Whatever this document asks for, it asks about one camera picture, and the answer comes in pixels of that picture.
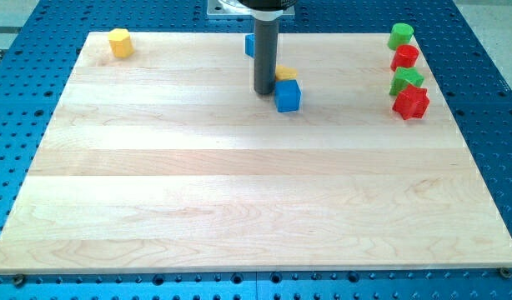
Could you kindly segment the black robot arm end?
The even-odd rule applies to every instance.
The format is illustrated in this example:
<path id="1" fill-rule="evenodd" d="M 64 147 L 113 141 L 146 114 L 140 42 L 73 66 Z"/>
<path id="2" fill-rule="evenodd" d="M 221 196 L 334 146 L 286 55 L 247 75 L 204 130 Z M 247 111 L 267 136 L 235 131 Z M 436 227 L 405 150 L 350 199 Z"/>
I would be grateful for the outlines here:
<path id="1" fill-rule="evenodd" d="M 294 6 L 298 0 L 238 0 L 245 7 L 263 11 L 263 12 L 274 12 L 285 10 Z"/>

